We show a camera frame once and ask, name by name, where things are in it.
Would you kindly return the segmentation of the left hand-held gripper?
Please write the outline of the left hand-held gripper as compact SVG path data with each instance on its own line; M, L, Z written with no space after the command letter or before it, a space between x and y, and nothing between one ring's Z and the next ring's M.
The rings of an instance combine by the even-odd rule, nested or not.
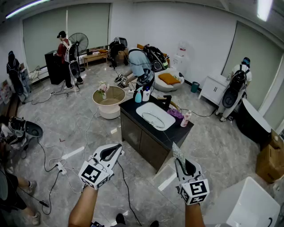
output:
M114 175L113 167L124 154L121 144L106 144L98 147L88 161L84 161L79 177L87 186L98 190Z

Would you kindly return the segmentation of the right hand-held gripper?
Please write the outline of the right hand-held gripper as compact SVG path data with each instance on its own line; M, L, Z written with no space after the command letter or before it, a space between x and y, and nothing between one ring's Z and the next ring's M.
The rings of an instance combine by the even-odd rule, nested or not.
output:
M187 179L189 176L196 176L189 180L182 180L177 186L177 192L186 205L200 204L209 195L208 180L201 174L201 166L192 159L185 160L186 172L180 160L175 159L175 168L178 179Z

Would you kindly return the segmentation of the grey scrubbing sponge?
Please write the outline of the grey scrubbing sponge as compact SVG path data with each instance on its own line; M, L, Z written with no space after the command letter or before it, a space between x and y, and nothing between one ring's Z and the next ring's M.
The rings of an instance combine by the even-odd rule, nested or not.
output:
M172 145L172 151L173 151L174 160L178 159L181 163L182 170L186 171L185 157L181 152L180 148L174 142Z

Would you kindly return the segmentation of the person's right forearm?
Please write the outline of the person's right forearm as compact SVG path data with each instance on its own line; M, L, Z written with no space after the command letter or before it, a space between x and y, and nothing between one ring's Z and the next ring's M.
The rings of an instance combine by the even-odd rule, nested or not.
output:
M185 205L185 227L206 227L200 204Z

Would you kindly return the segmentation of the person's left forearm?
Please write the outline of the person's left forearm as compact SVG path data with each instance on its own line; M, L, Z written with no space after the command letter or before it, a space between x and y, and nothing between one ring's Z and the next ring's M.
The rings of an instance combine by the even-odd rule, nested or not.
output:
M81 196L72 209L68 227L90 227L95 210L95 204L98 196L98 190L86 186Z

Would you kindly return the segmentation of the black-topped vanity cabinet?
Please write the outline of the black-topped vanity cabinet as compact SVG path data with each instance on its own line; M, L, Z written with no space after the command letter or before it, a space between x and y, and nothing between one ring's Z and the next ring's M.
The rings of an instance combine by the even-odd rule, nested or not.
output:
M160 131L140 116L136 109L151 104L162 112L165 106L161 101L150 96L148 102L136 103L134 99L125 101L120 106L122 140L129 143L157 172L172 156L172 144L181 147L194 124L189 122L186 127L181 127L181 120L175 122L168 129Z

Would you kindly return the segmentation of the round beige table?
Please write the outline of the round beige table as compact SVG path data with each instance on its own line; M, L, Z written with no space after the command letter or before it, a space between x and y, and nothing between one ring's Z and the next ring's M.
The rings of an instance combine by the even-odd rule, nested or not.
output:
M93 101L98 105L100 115L105 119L115 119L120 116L120 106L126 98L125 91L118 86L110 86L106 92L96 90Z

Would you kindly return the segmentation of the white power strip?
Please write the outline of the white power strip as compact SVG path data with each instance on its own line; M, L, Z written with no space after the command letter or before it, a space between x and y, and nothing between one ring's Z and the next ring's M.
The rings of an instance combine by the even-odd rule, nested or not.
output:
M66 175L67 171L66 169L64 168L64 166L61 164L61 162L58 162L56 164L56 167L58 168L59 172L62 174L62 175Z

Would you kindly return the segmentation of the pink bottle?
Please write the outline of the pink bottle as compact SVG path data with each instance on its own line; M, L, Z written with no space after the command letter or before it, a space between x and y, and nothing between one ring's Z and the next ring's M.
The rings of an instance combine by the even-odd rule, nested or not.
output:
M192 115L192 111L191 110L188 110L185 114L184 114L184 117L182 119L182 122L180 124L181 127L186 127L190 118L191 118L191 115Z

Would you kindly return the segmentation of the purple bath pouf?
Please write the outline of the purple bath pouf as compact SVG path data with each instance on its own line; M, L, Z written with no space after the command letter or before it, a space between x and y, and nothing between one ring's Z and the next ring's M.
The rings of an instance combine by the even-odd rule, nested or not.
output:
M178 119L183 119L184 118L183 114L180 111L178 111L177 109L169 108L167 110L167 113L169 115L175 117L175 118L178 118Z

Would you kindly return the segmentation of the white sink basin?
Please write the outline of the white sink basin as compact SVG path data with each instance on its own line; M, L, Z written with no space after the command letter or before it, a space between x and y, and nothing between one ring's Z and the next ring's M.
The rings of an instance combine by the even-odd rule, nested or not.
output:
M176 122L173 116L169 115L165 110L163 110L158 105L152 102L147 102L146 104L143 104L142 106L138 107L136 109L136 113L140 117L142 117L142 113L150 113L158 117L160 120L162 120L165 124L165 127L163 129L159 129L153 126L155 129L159 131L166 131L169 127L171 127Z

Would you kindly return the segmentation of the teal spray bottle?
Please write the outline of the teal spray bottle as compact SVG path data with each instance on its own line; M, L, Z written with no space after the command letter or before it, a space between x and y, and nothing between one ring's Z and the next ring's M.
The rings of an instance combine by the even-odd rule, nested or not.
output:
M142 95L141 95L141 92L143 91L143 87L139 87L137 90L136 90L136 95L134 96L134 101L136 103L141 103L142 102Z

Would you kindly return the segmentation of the pink flower bouquet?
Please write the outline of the pink flower bouquet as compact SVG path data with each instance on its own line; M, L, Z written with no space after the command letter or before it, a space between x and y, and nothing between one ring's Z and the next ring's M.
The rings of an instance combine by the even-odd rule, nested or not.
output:
M107 98L106 92L109 90L110 85L107 82L100 81L97 91L101 94L103 99Z

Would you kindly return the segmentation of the white rectangular tub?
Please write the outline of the white rectangular tub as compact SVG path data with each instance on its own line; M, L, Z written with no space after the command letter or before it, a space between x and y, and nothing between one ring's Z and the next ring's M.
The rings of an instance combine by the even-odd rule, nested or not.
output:
M251 177L226 188L203 220L207 227L274 227L280 205Z

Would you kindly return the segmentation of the white pump soap bottle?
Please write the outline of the white pump soap bottle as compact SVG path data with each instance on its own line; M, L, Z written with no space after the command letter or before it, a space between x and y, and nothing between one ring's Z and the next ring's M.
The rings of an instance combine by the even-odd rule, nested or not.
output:
M142 101L143 102L149 101L150 93L151 93L150 88L146 87L145 90L143 91L143 96L142 96Z

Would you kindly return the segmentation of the black faucet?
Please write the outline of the black faucet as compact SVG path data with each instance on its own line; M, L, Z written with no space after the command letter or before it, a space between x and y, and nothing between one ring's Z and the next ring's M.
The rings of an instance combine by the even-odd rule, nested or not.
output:
M161 96L157 97L157 100L164 104L163 109L165 111L168 111L168 109L170 107L171 98L172 98L171 95L164 95L163 97L161 97Z

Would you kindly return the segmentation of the black bathtub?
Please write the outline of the black bathtub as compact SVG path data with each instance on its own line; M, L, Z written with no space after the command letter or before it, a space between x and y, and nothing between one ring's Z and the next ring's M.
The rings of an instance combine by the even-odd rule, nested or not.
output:
M241 101L237 127L246 137L258 144L265 142L272 130L267 121L246 98L242 98Z

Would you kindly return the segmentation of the cardboard box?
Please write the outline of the cardboard box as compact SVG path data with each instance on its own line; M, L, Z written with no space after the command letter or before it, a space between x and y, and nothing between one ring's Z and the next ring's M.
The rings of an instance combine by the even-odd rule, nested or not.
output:
M284 141L274 130L260 143L256 174L267 183L273 183L284 176Z

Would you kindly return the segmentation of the white cabinet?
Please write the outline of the white cabinet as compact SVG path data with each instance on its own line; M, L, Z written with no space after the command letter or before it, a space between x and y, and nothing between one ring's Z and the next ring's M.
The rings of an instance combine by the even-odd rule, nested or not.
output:
M219 105L229 82L230 80L222 75L208 75L198 99L205 97L214 104Z

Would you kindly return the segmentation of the white round sofa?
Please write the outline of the white round sofa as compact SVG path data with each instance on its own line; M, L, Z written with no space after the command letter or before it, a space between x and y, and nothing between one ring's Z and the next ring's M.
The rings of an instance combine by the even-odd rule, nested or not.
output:
M167 84L164 80L162 80L159 76L162 74L170 74L173 78L179 81L179 83L175 84ZM185 79L182 73L174 68L167 68L166 70L155 72L155 89L162 91L162 92L170 92L175 91L181 88L182 84L184 83Z

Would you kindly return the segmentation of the wooden bench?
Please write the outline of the wooden bench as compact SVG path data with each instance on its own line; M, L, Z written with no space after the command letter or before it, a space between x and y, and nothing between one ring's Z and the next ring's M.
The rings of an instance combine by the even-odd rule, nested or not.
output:
M84 55L83 56L84 66L88 68L89 62L93 62L93 61L97 61L101 59L105 59L107 62L107 57L108 57L108 53L100 53L100 52L95 52L95 54L92 54L92 55Z

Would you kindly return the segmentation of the black cabinet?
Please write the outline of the black cabinet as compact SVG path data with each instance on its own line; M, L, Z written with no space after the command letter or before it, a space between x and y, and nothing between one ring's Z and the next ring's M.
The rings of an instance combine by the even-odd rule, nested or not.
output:
M58 85L64 80L61 58L54 55L55 51L45 54L47 70L51 84Z

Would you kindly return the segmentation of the white water dispenser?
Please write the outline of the white water dispenser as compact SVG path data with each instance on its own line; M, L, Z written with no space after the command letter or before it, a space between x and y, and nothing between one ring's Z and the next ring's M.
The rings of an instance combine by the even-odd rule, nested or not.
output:
M180 41L177 45L176 53L173 56L172 59L172 65L171 67L178 70L184 65L184 62L188 59L188 42L186 41Z

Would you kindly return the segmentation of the black standing fan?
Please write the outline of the black standing fan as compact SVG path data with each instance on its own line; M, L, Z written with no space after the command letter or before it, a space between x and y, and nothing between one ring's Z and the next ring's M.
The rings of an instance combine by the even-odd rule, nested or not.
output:
M88 48L88 38L83 33L74 33L68 39L71 41L72 45L75 46L77 62L80 64L79 57L82 53L85 53Z

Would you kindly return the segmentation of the grey roller blind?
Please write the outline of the grey roller blind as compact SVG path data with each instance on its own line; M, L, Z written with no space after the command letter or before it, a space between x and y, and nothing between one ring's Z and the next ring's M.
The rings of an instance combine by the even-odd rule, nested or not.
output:
M42 12L23 20L24 49L29 70L46 66L45 54L57 50L57 35L83 33L88 48L108 44L109 4L82 4Z
M282 54L283 49L266 36L247 25L237 23L222 75L227 77L243 58L249 58L252 81L246 89L247 99L258 110L276 76Z

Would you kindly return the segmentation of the ceiling light bar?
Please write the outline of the ceiling light bar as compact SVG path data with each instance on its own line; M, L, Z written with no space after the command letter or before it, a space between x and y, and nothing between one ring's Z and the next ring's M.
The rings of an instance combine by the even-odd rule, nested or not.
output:
M32 8L32 7L36 6L36 5L39 5L39 4L42 4L42 3L45 3L45 2L49 2L49 1L51 1L51 0L35 0L33 2L30 2L30 3L26 4L26 5L23 5L23 6L19 7L19 8L17 8L17 9L15 9L14 11L8 13L5 16L5 19L10 19L11 17L19 14L22 11L25 11L25 10L27 10L29 8Z
M262 21L267 21L273 0L257 0L257 17Z

